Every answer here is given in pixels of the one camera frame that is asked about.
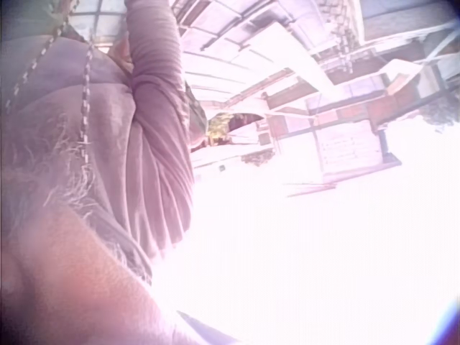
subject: drawstring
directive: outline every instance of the drawstring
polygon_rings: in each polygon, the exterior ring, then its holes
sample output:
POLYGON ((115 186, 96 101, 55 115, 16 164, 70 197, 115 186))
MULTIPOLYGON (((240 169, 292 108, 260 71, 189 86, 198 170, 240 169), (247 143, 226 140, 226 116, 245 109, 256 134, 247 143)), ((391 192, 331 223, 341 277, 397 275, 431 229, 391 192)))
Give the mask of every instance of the drawstring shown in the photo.
MULTIPOLYGON (((45 43, 45 46, 40 51, 39 55, 32 61, 32 64, 29 66, 26 72, 21 76, 21 78, 14 85, 13 95, 5 103, 6 115, 10 115, 10 113, 12 112, 14 102, 17 100, 20 90, 22 89, 23 85, 27 83, 31 73, 37 68, 38 63, 45 56, 45 54, 49 51, 49 49, 52 47, 56 39, 62 36, 65 28, 69 25, 70 15, 75 12, 79 4, 80 4, 80 0, 77 0, 75 4, 73 5, 72 9, 65 16, 63 23, 55 30, 52 37, 45 43)), ((90 86, 91 60, 93 59, 93 53, 94 53, 94 38, 93 38, 93 34, 91 33, 89 48, 88 48, 88 52, 86 53, 85 68, 83 71, 83 99, 82 99, 82 104, 81 104, 81 126, 80 126, 81 149, 80 151, 81 151, 81 156, 85 161, 85 164, 88 164, 88 161, 89 161, 88 150, 87 150, 87 146, 89 144, 88 142, 88 124, 89 124, 88 117, 89 117, 89 111, 90 111, 89 86, 90 86)))
POLYGON ((77 9, 79 4, 80 4, 80 0, 77 0, 75 5, 73 5, 73 8, 69 11, 69 14, 65 16, 63 23, 56 29, 52 37, 45 43, 45 46, 40 51, 40 54, 32 61, 32 64, 29 66, 26 72, 22 75, 22 77, 14 85, 13 96, 10 99, 8 99, 5 103, 5 108, 6 108, 5 110, 6 110, 7 115, 11 113, 13 103, 16 101, 17 96, 19 95, 19 91, 21 87, 27 83, 27 81, 29 80, 30 74, 35 70, 35 68, 37 68, 38 63, 45 56, 47 51, 52 47, 56 39, 59 38, 63 34, 64 29, 69 25, 70 15, 77 9))
POLYGON ((93 33, 90 34, 90 42, 88 52, 86 53, 86 63, 85 69, 83 71, 83 100, 81 103, 81 128, 80 128, 80 143, 81 143, 81 156, 85 161, 85 164, 88 164, 89 157, 88 157, 88 117, 90 111, 90 91, 89 91, 89 84, 90 84, 90 73, 91 73, 91 60, 93 59, 94 53, 94 38, 93 33))

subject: sleeve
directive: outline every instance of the sleeve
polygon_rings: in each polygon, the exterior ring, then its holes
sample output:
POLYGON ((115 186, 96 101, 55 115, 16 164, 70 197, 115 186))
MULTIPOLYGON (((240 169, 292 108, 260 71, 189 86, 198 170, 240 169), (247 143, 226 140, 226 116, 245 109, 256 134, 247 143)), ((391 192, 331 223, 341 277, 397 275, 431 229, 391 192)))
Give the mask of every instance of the sleeve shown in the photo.
POLYGON ((134 121, 142 128, 144 143, 149 146, 155 164, 164 172, 160 185, 170 191, 168 198, 172 197, 177 205, 175 213, 181 217, 182 231, 186 231, 190 226, 193 172, 177 23, 168 0, 125 0, 125 3, 134 64, 134 121))

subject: overexposed sky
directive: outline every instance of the overexposed sky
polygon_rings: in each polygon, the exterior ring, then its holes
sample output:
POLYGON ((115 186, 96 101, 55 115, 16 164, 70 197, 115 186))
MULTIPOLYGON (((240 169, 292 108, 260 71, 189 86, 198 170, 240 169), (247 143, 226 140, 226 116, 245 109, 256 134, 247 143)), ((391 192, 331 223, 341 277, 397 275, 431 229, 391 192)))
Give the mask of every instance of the overexposed sky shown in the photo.
POLYGON ((403 166, 336 190, 284 199, 257 170, 197 186, 158 289, 248 344, 429 344, 460 296, 460 133, 388 137, 403 166))

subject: tree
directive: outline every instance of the tree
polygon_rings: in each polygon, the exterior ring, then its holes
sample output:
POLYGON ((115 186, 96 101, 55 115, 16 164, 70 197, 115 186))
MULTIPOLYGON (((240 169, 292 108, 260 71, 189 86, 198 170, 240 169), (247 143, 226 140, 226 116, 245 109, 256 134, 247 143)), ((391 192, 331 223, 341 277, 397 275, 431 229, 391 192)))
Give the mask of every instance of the tree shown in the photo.
POLYGON ((241 161, 246 164, 253 164, 256 167, 268 163, 275 156, 273 148, 264 149, 263 151, 249 153, 248 155, 241 156, 241 161))
POLYGON ((208 137, 212 140, 219 138, 225 139, 229 132, 229 122, 233 119, 234 114, 220 113, 209 121, 208 137))
POLYGON ((443 132, 446 127, 459 123, 459 100, 452 94, 435 99, 419 109, 420 115, 436 131, 443 132))

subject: man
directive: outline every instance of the man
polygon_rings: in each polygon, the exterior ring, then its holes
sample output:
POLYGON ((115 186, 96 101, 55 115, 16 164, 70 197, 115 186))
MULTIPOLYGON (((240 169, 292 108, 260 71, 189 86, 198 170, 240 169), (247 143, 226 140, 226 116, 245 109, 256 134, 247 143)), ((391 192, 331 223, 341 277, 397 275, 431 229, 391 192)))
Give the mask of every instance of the man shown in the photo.
POLYGON ((190 226, 178 30, 168 0, 126 7, 131 78, 98 51, 84 72, 82 42, 44 48, 47 25, 15 36, 31 19, 2 32, 3 344, 205 344, 152 293, 190 226))

